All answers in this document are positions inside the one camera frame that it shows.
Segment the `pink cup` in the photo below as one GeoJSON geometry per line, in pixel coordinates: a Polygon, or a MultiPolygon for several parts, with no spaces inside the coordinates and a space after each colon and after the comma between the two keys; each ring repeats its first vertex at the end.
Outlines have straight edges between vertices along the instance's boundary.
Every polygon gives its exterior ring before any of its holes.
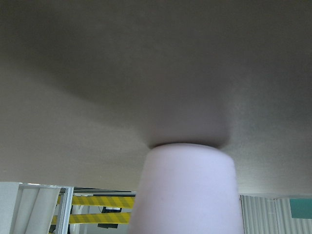
{"type": "Polygon", "coordinates": [[[243,232],[235,165],[230,156],[197,144],[168,144],[147,154],[128,233],[243,232]]]}

